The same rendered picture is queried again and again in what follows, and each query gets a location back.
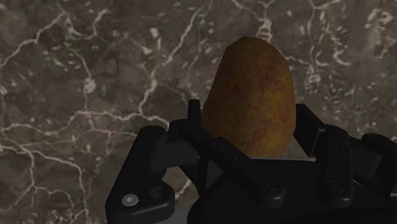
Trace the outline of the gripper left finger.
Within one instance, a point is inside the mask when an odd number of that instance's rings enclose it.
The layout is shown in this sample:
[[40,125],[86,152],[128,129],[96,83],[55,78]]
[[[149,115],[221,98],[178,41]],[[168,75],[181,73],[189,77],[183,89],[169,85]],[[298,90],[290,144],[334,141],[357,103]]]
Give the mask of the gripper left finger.
[[192,99],[187,118],[139,131],[106,199],[108,224],[171,221],[175,193],[162,177],[177,166],[199,194],[186,224],[268,224],[267,212],[285,199],[275,175],[203,129],[200,102]]

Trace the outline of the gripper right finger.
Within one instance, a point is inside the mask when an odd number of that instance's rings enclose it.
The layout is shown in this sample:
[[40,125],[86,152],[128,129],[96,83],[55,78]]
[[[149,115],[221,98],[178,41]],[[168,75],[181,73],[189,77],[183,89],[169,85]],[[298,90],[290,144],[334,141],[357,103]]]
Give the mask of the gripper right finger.
[[319,164],[317,189],[328,206],[347,207],[375,195],[397,206],[397,143],[376,133],[352,137],[296,105],[294,138]]

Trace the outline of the brown potato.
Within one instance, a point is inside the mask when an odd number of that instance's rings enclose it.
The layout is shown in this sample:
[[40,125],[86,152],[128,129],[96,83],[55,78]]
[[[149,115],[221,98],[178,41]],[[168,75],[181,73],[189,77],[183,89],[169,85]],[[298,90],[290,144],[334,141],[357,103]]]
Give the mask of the brown potato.
[[295,130],[293,76],[276,47],[242,37],[226,47],[202,109],[202,126],[250,157],[281,157]]

